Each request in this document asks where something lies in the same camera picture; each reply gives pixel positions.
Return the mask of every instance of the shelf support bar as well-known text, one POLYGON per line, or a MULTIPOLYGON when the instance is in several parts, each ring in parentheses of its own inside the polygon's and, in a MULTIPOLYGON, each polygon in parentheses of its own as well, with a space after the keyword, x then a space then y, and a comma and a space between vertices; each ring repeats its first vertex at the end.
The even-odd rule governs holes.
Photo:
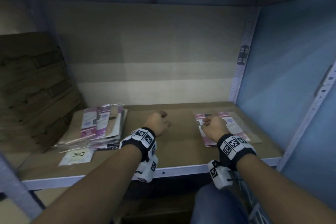
MULTIPOLYGON (((303 118, 303 121, 301 122, 299 128, 296 130, 296 133, 294 134, 292 140, 290 141, 287 150, 283 154, 283 157, 280 159, 278 166, 276 167, 276 170, 281 172, 288 162, 289 158, 293 154, 296 146, 298 145, 300 139, 304 135, 306 129, 308 128, 310 122, 313 120, 313 117, 316 115, 317 110, 320 108, 321 104, 323 103, 324 99, 326 98, 328 92, 330 91, 331 87, 333 86, 334 82, 336 80, 336 60, 334 63, 328 67, 321 83, 317 87, 317 90, 314 94, 314 99, 309 107, 305 117, 303 118)), ((251 221, 254 217, 254 215, 257 213, 260 205, 257 203, 252 212, 250 213, 249 220, 251 221)))
POLYGON ((44 205, 34 192, 20 182, 11 164, 0 152, 0 188, 30 219, 42 213, 44 205))
POLYGON ((231 90, 229 94, 229 101, 236 103, 240 85, 243 79, 247 58, 250 53, 251 43, 254 35, 255 26, 257 24, 259 15, 258 7, 250 7, 247 14, 246 23, 243 31, 243 36, 241 38, 240 50, 238 61, 236 65, 236 71, 234 73, 234 78, 231 84, 231 90))

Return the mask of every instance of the cardboard shelf surface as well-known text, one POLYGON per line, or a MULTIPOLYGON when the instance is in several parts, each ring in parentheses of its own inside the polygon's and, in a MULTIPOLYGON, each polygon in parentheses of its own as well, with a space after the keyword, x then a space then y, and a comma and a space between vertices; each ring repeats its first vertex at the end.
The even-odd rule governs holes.
MULTIPOLYGON (((253 144, 260 158, 280 158, 283 155, 283 150, 232 102, 141 105, 127 108, 129 112, 124 135, 142 127, 147 117, 154 111, 164 110, 168 113, 167 119, 171 121, 171 127, 157 139, 158 168, 201 165, 219 158, 216 147, 204 146, 194 117, 195 112, 230 112, 248 137, 258 137, 261 141, 253 144)), ((46 153, 32 154, 18 169, 18 175, 21 180, 87 175, 116 152, 117 150, 98 151, 94 153, 89 163, 58 166, 65 154, 58 153, 57 149, 51 149, 46 153)))

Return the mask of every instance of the jeans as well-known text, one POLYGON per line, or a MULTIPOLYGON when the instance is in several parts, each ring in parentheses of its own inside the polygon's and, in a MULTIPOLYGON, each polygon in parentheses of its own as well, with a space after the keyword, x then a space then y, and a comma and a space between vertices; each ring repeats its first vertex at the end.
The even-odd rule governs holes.
POLYGON ((197 192, 191 224, 248 224, 248 216, 237 197, 229 190, 208 184, 197 192))

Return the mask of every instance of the shelf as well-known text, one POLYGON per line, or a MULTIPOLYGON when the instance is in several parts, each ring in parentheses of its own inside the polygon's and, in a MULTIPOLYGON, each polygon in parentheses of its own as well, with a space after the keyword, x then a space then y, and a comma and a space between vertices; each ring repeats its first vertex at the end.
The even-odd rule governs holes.
MULTIPOLYGON (((258 126, 232 102, 167 104, 128 106, 124 135, 143 126, 146 118, 155 110, 165 110, 171 127, 157 139, 156 155, 159 159, 155 177, 168 177, 206 173, 206 164, 218 159, 218 149, 205 147, 193 112, 214 113, 218 110, 234 113, 239 126, 261 143, 253 144, 257 154, 269 165, 275 166, 283 151, 258 126)), ((64 153, 52 149, 43 154, 32 154, 18 169, 18 176, 28 189, 43 189, 71 186, 84 175, 116 153, 116 150, 95 152, 91 162, 58 166, 64 153)))

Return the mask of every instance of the blue panel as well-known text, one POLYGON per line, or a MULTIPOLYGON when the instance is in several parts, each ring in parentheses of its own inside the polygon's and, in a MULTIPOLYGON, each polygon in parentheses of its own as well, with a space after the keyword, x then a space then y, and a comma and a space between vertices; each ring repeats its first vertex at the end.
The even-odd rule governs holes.
MULTIPOLYGON (((263 8, 237 105, 286 148, 336 58, 336 0, 263 8)), ((336 86, 283 173, 336 209, 336 86)))

